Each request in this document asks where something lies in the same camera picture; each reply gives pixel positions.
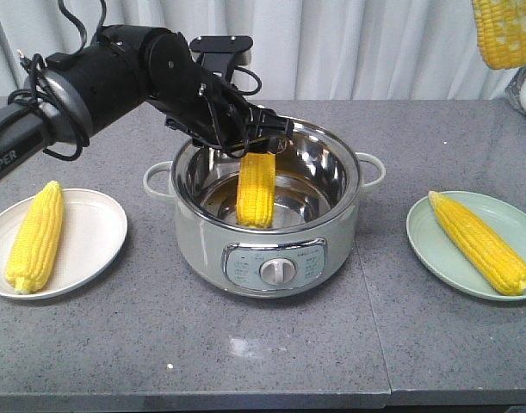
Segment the black gripper viewer left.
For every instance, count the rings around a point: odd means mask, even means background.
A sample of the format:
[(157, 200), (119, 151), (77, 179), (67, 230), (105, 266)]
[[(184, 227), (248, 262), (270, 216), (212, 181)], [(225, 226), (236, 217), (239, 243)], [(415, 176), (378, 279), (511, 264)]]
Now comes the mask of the black gripper viewer left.
[(294, 122), (250, 105), (244, 91), (195, 62), (189, 43), (169, 32), (151, 40), (145, 51), (151, 104), (166, 114), (170, 127), (197, 145), (234, 156), (285, 151)]

